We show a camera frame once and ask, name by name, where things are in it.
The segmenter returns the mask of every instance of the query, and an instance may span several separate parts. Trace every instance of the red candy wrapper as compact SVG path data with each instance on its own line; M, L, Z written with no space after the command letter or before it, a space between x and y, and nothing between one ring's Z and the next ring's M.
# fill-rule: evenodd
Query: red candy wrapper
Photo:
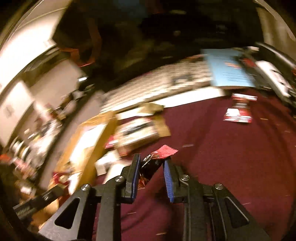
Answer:
M257 101L257 97L233 93L232 98L235 101L235 104L232 108L227 109L227 112L224 115L224 120L232 122L251 123L252 116L249 102Z
M175 154L175 150L167 145L163 145L158 150L146 156L141 162L140 181L138 188L143 188L146 183L152 178L153 174L162 165L163 159Z
M66 172L53 172L53 180L55 184L63 184L69 185L70 181L68 181L69 173Z
M115 144L117 143L118 141L114 139L114 135L111 135L109 137L109 139L107 140L107 143L105 145L105 149L109 149L109 148L114 148L115 147Z
M165 159L171 155L174 155L178 150L175 150L167 145L163 145L161 148L158 150L152 152L148 156L146 156L143 160L142 163L144 164L145 162L149 161L150 159Z

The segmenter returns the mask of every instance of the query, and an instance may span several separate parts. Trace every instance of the box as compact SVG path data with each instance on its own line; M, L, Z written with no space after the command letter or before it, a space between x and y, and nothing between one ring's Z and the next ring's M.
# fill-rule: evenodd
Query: box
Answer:
M58 160L55 172L65 172L71 161L73 173L79 173L77 182L69 185L69 192L85 183L91 184L96 177L95 162L105 153L105 144L114 134L117 127L117 118L112 111L101 113L83 122L77 127L68 146ZM48 189L55 186L51 180Z

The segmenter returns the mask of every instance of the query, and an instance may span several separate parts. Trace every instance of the book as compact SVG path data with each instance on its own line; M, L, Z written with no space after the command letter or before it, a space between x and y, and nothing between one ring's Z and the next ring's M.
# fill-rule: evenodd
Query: book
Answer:
M249 75L236 60L240 51L234 49L203 49L202 54L212 71L212 86L223 89L255 87Z

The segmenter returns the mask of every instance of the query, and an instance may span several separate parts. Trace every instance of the table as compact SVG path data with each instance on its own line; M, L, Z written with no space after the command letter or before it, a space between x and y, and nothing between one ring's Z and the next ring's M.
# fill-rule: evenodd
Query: table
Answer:
M278 241L287 231L295 197L296 122L275 96L266 98L252 89L241 93L258 96L251 104L251 124L223 121L232 105L226 96L166 108L171 136L135 153L143 158L164 144L178 149L174 163L201 183L224 184ZM123 241L182 240L183 207L169 203L162 167L121 212Z

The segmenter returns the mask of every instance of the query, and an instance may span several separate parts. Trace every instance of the metal bolt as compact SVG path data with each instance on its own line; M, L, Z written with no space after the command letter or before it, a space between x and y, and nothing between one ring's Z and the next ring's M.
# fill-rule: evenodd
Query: metal bolt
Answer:
M91 188L91 185L89 185L89 184L83 184L82 186L81 186L81 190L82 191L87 191L87 190L89 190Z
M221 183L216 183L215 188L218 190L222 190L224 188L224 186Z
M116 182L123 182L124 181L124 177L123 176L117 176L117 177L115 177L115 181Z
M182 175L181 179L183 181L188 181L190 179L190 177L188 175Z

